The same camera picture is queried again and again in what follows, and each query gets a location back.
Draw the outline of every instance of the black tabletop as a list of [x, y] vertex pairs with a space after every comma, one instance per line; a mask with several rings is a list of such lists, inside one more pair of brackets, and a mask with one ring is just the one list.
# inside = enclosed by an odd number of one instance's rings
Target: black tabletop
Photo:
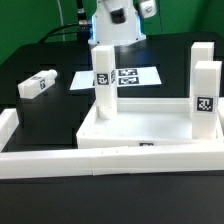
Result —
[[[119, 88], [119, 97], [188, 97], [195, 41], [215, 42], [214, 59], [224, 60], [224, 39], [209, 32], [148, 36], [146, 46], [116, 53], [117, 68], [156, 66], [162, 80], [161, 86]], [[20, 99], [17, 85], [49, 69], [58, 71], [56, 84], [33, 100]], [[95, 95], [69, 88], [76, 71], [91, 69], [88, 45], [77, 42], [26, 45], [0, 66], [0, 113], [16, 107], [20, 120], [4, 152], [77, 148], [75, 133]], [[0, 223], [223, 223], [222, 175], [1, 180]]]

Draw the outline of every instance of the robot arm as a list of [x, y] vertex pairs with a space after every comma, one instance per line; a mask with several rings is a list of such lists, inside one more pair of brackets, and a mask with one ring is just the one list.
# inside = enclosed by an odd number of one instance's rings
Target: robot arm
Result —
[[157, 13], [155, 0], [139, 0], [139, 11], [142, 18], [149, 18]]
[[[156, 14], [155, 0], [139, 0], [142, 18]], [[145, 40], [141, 33], [139, 13], [133, 6], [133, 0], [100, 0], [92, 17], [93, 36], [91, 46], [114, 45], [129, 46]]]
[[126, 21], [124, 8], [118, 0], [102, 0], [102, 2], [109, 12], [113, 23], [120, 24]]

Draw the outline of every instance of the white tray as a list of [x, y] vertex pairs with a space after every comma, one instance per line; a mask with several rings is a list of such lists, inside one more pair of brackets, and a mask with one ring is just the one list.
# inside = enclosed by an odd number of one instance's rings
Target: white tray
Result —
[[215, 140], [192, 139], [189, 99], [118, 98], [118, 115], [98, 118], [94, 104], [77, 132], [78, 148], [223, 142], [220, 121]]

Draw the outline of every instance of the dark green background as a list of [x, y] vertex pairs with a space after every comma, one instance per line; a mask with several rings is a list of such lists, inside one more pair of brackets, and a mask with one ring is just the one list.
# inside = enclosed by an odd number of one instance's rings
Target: dark green background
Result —
[[[83, 2], [90, 18], [96, 9], [96, 0]], [[64, 22], [75, 22], [76, 1], [61, 0], [61, 4]], [[163, 33], [213, 31], [224, 36], [223, 0], [160, 0], [160, 5]], [[37, 42], [58, 26], [56, 0], [0, 0], [0, 64], [19, 46]], [[143, 30], [145, 34], [160, 34], [159, 15], [145, 20]]]

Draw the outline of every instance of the white block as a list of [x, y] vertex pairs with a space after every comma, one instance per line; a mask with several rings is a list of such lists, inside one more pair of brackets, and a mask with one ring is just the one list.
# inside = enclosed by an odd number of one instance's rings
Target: white block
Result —
[[117, 87], [114, 85], [110, 88], [95, 87], [96, 105], [112, 107], [117, 102]]
[[95, 73], [111, 72], [115, 68], [114, 47], [96, 46], [92, 49], [93, 71]]
[[55, 84], [55, 70], [41, 71], [18, 85], [21, 98], [33, 99]]
[[222, 62], [199, 61], [195, 67], [192, 137], [217, 137], [217, 105]]
[[117, 114], [114, 47], [95, 47], [92, 50], [92, 61], [98, 116], [102, 119], [112, 119]]
[[219, 98], [218, 114], [219, 114], [219, 119], [222, 126], [222, 131], [223, 131], [224, 130], [224, 97]]
[[92, 175], [99, 150], [52, 150], [0, 154], [0, 179]]
[[190, 106], [191, 116], [193, 112], [193, 94], [194, 94], [194, 69], [198, 61], [213, 61], [214, 43], [213, 42], [195, 42], [191, 47], [191, 65], [190, 65]]
[[91, 156], [93, 175], [129, 173], [128, 147], [103, 149], [102, 154]]
[[5, 109], [0, 115], [0, 152], [19, 124], [16, 109]]
[[97, 107], [98, 116], [104, 120], [110, 120], [117, 116], [117, 103], [112, 104], [111, 107], [100, 106]]

